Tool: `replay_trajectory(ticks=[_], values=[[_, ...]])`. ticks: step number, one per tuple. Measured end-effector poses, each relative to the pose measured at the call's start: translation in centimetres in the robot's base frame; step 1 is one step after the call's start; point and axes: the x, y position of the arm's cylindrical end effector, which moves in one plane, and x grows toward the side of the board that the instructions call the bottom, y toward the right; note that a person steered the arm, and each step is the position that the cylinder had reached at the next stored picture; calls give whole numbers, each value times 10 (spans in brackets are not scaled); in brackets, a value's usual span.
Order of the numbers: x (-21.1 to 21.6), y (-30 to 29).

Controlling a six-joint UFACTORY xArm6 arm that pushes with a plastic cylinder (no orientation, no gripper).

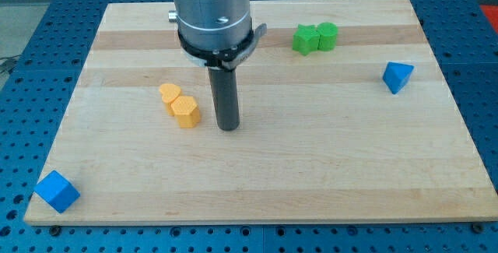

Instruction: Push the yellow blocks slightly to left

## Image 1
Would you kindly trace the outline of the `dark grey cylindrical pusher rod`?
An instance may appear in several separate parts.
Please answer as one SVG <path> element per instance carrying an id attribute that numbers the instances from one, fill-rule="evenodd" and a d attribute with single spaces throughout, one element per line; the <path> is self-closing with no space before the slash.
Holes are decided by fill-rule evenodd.
<path id="1" fill-rule="evenodd" d="M 235 71 L 209 69 L 209 80 L 218 127 L 223 131 L 237 129 L 240 115 Z"/>

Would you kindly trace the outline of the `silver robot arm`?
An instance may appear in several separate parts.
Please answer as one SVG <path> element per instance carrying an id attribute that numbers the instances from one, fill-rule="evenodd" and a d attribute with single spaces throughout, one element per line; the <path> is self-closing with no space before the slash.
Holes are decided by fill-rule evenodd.
<path id="1" fill-rule="evenodd" d="M 236 68 L 254 52 L 267 26 L 252 26 L 250 0 L 174 0 L 174 5 L 169 17 L 181 47 L 208 69 L 217 125 L 233 131 L 240 124 Z"/>

